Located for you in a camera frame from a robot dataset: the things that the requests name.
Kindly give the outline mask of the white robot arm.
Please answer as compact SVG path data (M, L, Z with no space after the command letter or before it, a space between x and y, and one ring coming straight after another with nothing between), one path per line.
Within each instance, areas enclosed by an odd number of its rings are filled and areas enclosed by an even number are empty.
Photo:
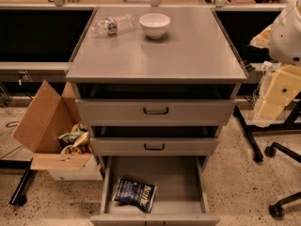
M301 0L291 0L271 26L269 56L280 64L261 81L255 112L274 121L301 91Z

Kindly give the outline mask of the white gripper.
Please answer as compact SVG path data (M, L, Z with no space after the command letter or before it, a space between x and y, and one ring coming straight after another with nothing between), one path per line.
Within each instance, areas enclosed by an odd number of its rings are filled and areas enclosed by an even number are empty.
M266 101L261 103L258 115L268 121L275 120L292 99L301 91L301 68L287 65L272 74L266 92Z

